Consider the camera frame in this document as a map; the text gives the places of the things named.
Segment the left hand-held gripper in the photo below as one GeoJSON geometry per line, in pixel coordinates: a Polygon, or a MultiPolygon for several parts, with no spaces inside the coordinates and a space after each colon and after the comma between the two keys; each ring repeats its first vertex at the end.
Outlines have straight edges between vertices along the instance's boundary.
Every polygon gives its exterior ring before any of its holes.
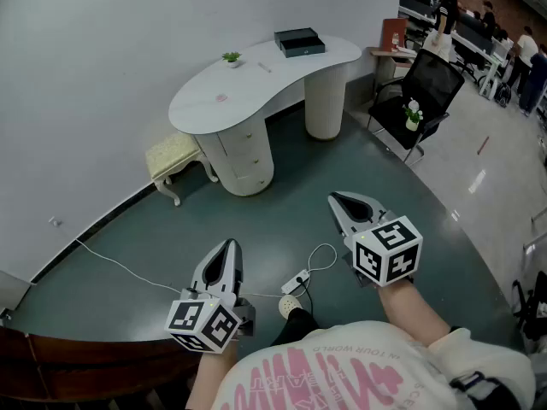
{"type": "Polygon", "coordinates": [[[252,337],[256,309],[239,297],[243,273],[242,249],[235,239],[213,247],[197,265],[192,289],[182,290],[180,299],[172,303],[165,332],[186,350],[198,353],[222,353],[231,341],[252,337]]]}

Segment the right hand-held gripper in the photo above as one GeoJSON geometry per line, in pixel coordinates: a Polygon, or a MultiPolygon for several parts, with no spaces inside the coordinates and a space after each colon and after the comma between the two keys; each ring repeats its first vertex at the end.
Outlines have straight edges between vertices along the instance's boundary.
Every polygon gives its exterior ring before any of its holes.
{"type": "Polygon", "coordinates": [[[344,245],[346,259],[361,287],[386,287],[412,277],[418,270],[423,236],[407,216],[381,222],[365,231],[356,231],[354,220],[379,220],[386,210],[370,196],[348,191],[329,194],[329,208],[344,245]]]}

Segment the dark green box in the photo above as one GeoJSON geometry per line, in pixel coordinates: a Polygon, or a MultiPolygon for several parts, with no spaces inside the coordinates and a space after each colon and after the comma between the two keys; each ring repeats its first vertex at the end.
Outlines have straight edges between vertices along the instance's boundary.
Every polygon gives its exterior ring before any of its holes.
{"type": "Polygon", "coordinates": [[[286,58],[326,52],[326,45],[311,27],[276,32],[274,42],[286,58]]]}

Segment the person's right forearm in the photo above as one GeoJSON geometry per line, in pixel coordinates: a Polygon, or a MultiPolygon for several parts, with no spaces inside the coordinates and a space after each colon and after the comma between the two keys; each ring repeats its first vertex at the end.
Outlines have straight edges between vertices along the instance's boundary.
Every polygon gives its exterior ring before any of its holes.
{"type": "Polygon", "coordinates": [[[450,334],[450,326],[424,300],[415,285],[400,279],[377,289],[390,323],[429,347],[450,334]]]}

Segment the white kidney-shaped desk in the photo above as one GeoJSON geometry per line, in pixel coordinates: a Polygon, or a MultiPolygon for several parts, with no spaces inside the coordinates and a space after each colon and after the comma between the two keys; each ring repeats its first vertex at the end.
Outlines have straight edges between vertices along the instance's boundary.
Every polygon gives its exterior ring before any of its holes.
{"type": "Polygon", "coordinates": [[[168,109],[171,124],[191,135],[224,131],[247,120],[273,97],[305,77],[361,58],[362,50],[350,41],[321,35],[326,52],[286,58],[274,41],[241,51],[243,62],[230,68],[217,61],[189,79],[174,96],[168,109]],[[257,63],[272,72],[267,73],[257,63]],[[224,94],[227,100],[215,98],[224,94]]]}

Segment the white power strip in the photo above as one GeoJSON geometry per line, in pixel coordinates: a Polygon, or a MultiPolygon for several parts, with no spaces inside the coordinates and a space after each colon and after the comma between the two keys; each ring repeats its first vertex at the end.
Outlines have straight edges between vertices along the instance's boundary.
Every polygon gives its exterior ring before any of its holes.
{"type": "Polygon", "coordinates": [[[306,284],[307,281],[309,280],[309,277],[310,277],[309,271],[306,269],[303,269],[295,277],[293,277],[287,283],[281,286],[281,292],[284,295],[290,295],[292,292],[297,290],[303,284],[306,284]]]}

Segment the person's black trouser leg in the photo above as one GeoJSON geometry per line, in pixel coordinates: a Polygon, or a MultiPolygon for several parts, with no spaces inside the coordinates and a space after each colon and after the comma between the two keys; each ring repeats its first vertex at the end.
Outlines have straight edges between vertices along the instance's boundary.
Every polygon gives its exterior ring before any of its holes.
{"type": "Polygon", "coordinates": [[[310,332],[319,329],[320,327],[312,314],[297,307],[289,313],[283,329],[272,342],[272,346],[298,342],[304,339],[310,332]]]}

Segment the white flower in pale pot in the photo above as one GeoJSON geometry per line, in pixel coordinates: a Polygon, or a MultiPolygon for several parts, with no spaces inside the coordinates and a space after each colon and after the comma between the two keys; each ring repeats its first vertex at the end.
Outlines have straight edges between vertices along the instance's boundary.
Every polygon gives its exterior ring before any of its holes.
{"type": "Polygon", "coordinates": [[[414,98],[411,98],[409,103],[403,108],[407,117],[405,126],[408,130],[415,132],[423,120],[423,112],[420,104],[414,98]]]}

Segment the white ribbed column leg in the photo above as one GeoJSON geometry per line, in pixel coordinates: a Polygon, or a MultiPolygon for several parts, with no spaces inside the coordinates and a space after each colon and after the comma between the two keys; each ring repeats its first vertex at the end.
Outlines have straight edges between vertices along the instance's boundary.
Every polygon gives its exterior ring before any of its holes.
{"type": "Polygon", "coordinates": [[[305,127],[320,141],[337,137],[344,110],[347,69],[337,65],[304,78],[305,127]]]}

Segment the cream upholstered stool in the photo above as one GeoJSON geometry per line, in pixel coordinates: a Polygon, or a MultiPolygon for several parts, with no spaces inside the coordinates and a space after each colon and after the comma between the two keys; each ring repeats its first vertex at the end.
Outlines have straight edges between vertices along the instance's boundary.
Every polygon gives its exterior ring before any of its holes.
{"type": "Polygon", "coordinates": [[[209,180],[213,183],[219,181],[196,139],[183,132],[174,133],[148,149],[145,160],[152,183],[161,194],[174,201],[175,207],[180,206],[181,200],[168,188],[172,184],[171,176],[182,172],[190,163],[201,163],[209,180]]]}

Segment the black mesh office chair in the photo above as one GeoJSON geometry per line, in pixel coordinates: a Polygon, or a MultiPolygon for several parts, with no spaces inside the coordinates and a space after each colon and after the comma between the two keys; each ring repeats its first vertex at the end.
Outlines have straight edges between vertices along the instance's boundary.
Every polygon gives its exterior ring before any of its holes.
{"type": "Polygon", "coordinates": [[[401,78],[382,83],[369,108],[370,120],[379,124],[379,131],[392,136],[407,151],[403,161],[414,151],[425,154],[421,143],[431,137],[441,122],[449,117],[448,108],[462,88],[464,78],[447,61],[427,50],[420,50],[410,70],[401,78]],[[415,132],[405,126],[404,106],[414,98],[423,112],[423,120],[415,132]]]}

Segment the brown wooden side cabinet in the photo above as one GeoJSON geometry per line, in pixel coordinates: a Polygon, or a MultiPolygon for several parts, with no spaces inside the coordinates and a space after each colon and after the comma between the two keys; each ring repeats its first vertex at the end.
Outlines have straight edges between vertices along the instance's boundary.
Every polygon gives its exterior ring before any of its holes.
{"type": "Polygon", "coordinates": [[[405,76],[417,57],[415,50],[405,46],[406,27],[406,18],[384,19],[379,47],[369,50],[376,61],[373,98],[377,97],[376,90],[382,83],[405,76]]]}

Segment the dark wooden furniture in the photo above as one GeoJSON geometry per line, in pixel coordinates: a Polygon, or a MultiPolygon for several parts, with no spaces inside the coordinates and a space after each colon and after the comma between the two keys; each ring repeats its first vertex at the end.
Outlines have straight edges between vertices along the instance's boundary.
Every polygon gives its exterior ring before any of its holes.
{"type": "Polygon", "coordinates": [[[0,410],[183,410],[199,359],[172,339],[84,342],[0,326],[0,410]]]}

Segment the black backpack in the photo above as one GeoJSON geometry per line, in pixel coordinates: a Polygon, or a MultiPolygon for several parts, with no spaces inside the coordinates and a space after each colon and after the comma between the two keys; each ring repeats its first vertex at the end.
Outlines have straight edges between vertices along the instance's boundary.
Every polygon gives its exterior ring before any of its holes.
{"type": "Polygon", "coordinates": [[[512,96],[511,87],[507,83],[502,82],[497,87],[494,100],[500,107],[506,108],[511,101],[511,96],[512,96]]]}

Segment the black wheeled stand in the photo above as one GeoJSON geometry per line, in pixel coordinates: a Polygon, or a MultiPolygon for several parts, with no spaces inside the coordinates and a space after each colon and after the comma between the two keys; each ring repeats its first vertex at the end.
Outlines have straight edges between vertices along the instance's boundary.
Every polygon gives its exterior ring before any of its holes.
{"type": "Polygon", "coordinates": [[[512,283],[512,288],[517,289],[521,307],[513,313],[518,319],[517,328],[534,342],[547,336],[547,273],[538,272],[535,286],[527,292],[527,297],[518,280],[512,283]]]}

